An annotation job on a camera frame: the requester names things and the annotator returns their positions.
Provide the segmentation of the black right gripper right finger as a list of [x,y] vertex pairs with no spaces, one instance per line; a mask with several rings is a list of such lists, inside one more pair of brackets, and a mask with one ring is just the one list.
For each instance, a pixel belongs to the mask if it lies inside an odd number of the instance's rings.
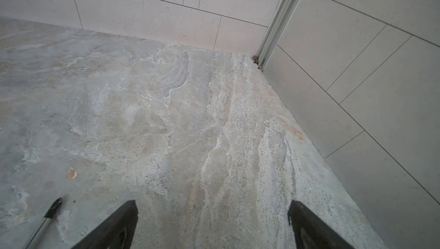
[[354,248],[302,202],[291,202],[288,222],[293,228],[297,249]]

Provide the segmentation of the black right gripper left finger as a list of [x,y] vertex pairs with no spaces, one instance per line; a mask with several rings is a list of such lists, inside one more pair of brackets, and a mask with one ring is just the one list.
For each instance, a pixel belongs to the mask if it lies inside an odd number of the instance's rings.
[[135,200],[125,202],[73,246],[73,249],[129,249],[134,238],[138,214]]

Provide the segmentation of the screwdriver with orange handle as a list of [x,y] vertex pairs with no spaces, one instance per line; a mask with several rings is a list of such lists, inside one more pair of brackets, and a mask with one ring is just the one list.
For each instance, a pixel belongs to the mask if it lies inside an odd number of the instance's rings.
[[29,237],[23,249],[36,249],[38,244],[40,243],[41,238],[43,237],[45,231],[49,227],[52,219],[56,216],[57,211],[60,209],[63,203],[63,198],[60,197],[56,199],[52,205],[49,207],[48,211],[45,213],[44,217],[38,224],[36,230]]

